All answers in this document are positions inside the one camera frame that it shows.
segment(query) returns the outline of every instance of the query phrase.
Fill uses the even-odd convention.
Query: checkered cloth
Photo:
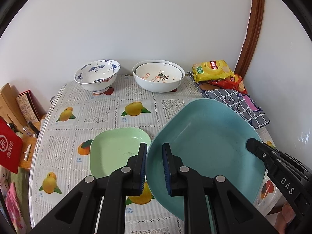
[[[265,112],[257,106],[256,102],[247,94],[236,90],[217,89],[203,91],[194,80],[193,73],[188,72],[196,88],[204,98],[211,98],[227,105],[242,116],[254,129],[267,126],[270,123]]]

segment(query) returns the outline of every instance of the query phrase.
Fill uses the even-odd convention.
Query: plate
[[[171,83],[180,80],[183,76],[177,67],[160,62],[142,64],[135,70],[135,74],[155,83]]]
[[[138,128],[106,130],[98,134],[90,147],[90,169],[101,178],[127,164],[128,158],[138,154],[140,143],[151,144],[148,134]]]
[[[261,141],[239,114],[221,102],[198,99],[186,105],[152,141],[146,159],[146,180],[154,197],[184,219],[183,197],[170,197],[163,171],[162,145],[168,142],[183,164],[207,177],[225,176],[251,203],[257,197],[265,167],[246,149],[249,138]]]

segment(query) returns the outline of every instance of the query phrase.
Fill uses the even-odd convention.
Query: blue and white porcelain bowl
[[[107,91],[115,82],[120,64],[113,60],[99,60],[80,68],[75,76],[75,82],[85,90],[95,94]]]

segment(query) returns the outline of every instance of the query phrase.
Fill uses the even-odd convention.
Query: stacked bowls
[[[146,60],[132,68],[135,81],[152,92],[170,92],[179,87],[185,71],[179,65],[164,60]]]

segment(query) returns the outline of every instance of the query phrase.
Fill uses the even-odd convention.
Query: red snack bag
[[[23,141],[0,119],[0,165],[17,174]]]
[[[238,74],[234,75],[235,76],[228,76],[223,80],[211,80],[208,81],[208,83],[212,85],[217,85],[223,89],[232,89],[240,93],[247,94],[247,91],[244,87],[243,78]]]

